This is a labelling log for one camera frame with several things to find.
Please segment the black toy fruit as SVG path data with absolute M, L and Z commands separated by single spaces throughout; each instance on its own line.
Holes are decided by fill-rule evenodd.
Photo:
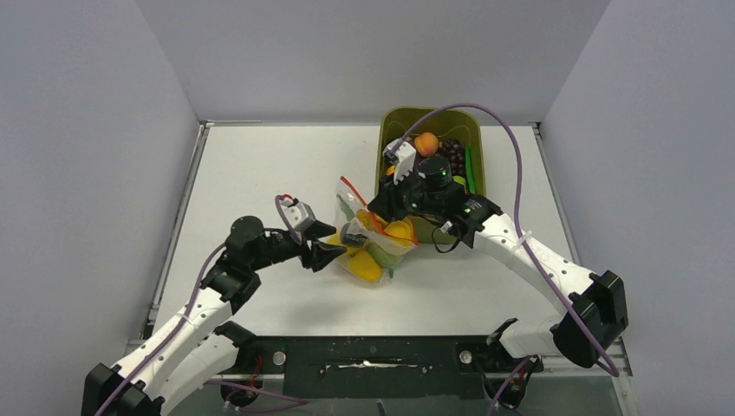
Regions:
M 361 233 L 361 229 L 352 223 L 347 223 L 340 230 L 340 243 L 349 248 L 362 248 L 368 238 Z

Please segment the green toy chili pepper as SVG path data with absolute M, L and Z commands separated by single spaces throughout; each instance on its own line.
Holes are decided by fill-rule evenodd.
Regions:
M 345 219 L 348 222 L 352 221 L 354 219 L 354 210 L 351 208 L 349 203 L 340 194 L 336 196 L 336 199 L 340 212 L 344 215 Z

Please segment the yellow toy bell pepper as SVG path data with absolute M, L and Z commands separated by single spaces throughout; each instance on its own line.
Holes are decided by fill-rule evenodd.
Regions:
M 382 268 L 366 250 L 355 252 L 346 265 L 350 273 L 365 282 L 376 283 L 383 277 Z

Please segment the clear zip bag orange zipper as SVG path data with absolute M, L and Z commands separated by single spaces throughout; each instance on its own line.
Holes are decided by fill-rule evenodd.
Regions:
M 367 200 L 362 197 L 362 195 L 357 191 L 357 189 L 352 185 L 352 183 L 347 178 L 341 176 L 339 178 L 339 181 L 337 182 L 337 185 L 336 185 L 336 188 L 335 188 L 335 206 L 336 206 L 336 209 L 335 209 L 335 228 L 336 228 L 336 222 L 337 222 L 338 218 L 342 214 L 340 212 L 340 209 L 338 207 L 338 202 L 337 202 L 337 199 L 336 199 L 336 196 L 338 194 L 342 195 L 342 197 L 349 203 L 349 205 L 351 206 L 351 208 L 354 210 L 354 213 L 356 213 L 358 210 L 365 210 L 365 211 L 371 212 L 368 209 L 368 202 L 367 202 Z M 374 218 L 374 221 L 376 223 L 379 223 L 380 224 L 379 225 L 379 229 L 381 231 L 381 234 L 380 235 L 376 236 L 375 239 L 368 240 L 366 242 L 366 244 L 362 248 L 359 248 L 359 249 L 357 249 L 357 248 L 349 248 L 349 247 L 346 247 L 345 245 L 339 244 L 339 245 L 345 246 L 347 248 L 347 253 L 338 258 L 338 264 L 340 264 L 347 272 L 349 272 L 348 269 L 347 269 L 347 265 L 346 265 L 347 260 L 349 260 L 349 258 L 351 256 L 353 256 L 355 252 L 360 251 L 360 250 L 366 250 L 366 247 L 368 245 L 370 245 L 370 244 L 377 244 L 382 249 L 384 249 L 385 251 L 387 251 L 388 253 L 394 254 L 394 255 L 400 255 L 400 256 L 403 256 L 403 258 L 409 252 L 411 252 L 412 250 L 416 249 L 418 247 L 418 245 L 419 245 L 418 238 L 416 236 L 415 227 L 414 227 L 413 222 L 411 220 L 409 220 L 409 219 L 398 220 L 398 221 L 406 221 L 406 222 L 408 222 L 413 227 L 413 231 L 414 231 L 414 244 L 411 245 L 410 247 L 405 247 L 405 246 L 402 246 L 400 244 L 395 243 L 391 238 L 389 238 L 385 234 L 384 228 L 387 226 L 388 223 L 391 223 L 391 222 L 388 222 L 388 221 L 382 219 L 381 217 L 375 215 L 372 212 L 371 212 L 371 214 L 372 214 L 372 216 Z M 370 283 L 370 284 L 381 284 L 381 283 L 385 282 L 386 280 L 391 279 L 393 277 L 393 275 L 394 275 L 395 269 L 398 266 L 396 266 L 393 269 L 382 269 L 383 270 L 383 277 L 381 278 L 381 280 L 379 282 Z

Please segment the green toy cabbage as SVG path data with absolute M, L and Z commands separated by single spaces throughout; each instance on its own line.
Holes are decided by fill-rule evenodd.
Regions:
M 382 269 L 393 269 L 403 259 L 403 256 L 390 254 L 377 244 L 368 245 L 366 250 Z

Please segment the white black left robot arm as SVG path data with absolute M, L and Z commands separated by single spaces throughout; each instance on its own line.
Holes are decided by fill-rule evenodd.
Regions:
M 333 225 L 309 221 L 300 241 L 259 218 L 235 220 L 225 241 L 205 260 L 184 307 L 137 349 L 87 375 L 83 415 L 167 415 L 209 379 L 234 366 L 255 340 L 232 321 L 259 288 L 257 271 L 292 258 L 317 272 L 345 253 L 324 242 Z

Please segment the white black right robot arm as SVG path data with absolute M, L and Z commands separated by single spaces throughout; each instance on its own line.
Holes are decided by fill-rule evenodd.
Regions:
M 542 322 L 507 320 L 492 334 L 489 362 L 507 370 L 522 357 L 560 354 L 584 368 L 603 365 L 607 349 L 628 326 L 624 283 L 573 263 L 539 242 L 487 197 L 456 182 L 440 157 L 421 161 L 407 175 L 379 178 L 368 209 L 385 220 L 428 219 L 459 243 L 496 259 L 542 294 L 555 312 Z

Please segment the orange pink toy peach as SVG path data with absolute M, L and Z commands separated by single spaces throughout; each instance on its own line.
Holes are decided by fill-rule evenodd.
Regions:
M 434 133 L 425 132 L 413 139 L 413 146 L 422 158 L 429 158 L 439 151 L 439 139 Z

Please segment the dark purple toy grapes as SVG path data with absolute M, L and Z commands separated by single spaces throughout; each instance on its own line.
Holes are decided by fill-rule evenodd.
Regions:
M 466 175 L 465 147 L 458 140 L 441 141 L 439 155 L 449 161 L 453 176 L 464 177 Z

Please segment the long green toy bean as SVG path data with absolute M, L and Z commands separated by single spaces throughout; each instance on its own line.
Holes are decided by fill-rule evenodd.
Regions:
M 466 146 L 465 147 L 465 177 L 466 177 L 467 189 L 469 193 L 476 194 L 477 193 L 477 183 L 475 180 L 473 167 L 474 165 L 472 162 L 472 151 L 470 147 Z

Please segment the olive green plastic bin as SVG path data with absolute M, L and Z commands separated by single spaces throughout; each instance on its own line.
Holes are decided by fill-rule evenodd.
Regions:
M 375 195 L 368 209 L 410 219 L 421 243 L 473 246 L 500 209 L 485 196 L 481 132 L 457 108 L 398 107 L 381 123 Z

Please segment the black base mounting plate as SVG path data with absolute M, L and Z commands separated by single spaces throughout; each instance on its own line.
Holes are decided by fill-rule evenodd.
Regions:
M 517 406 L 543 370 L 539 357 L 513 358 L 488 335 L 258 336 L 224 373 L 279 381 L 301 399 L 497 397 Z

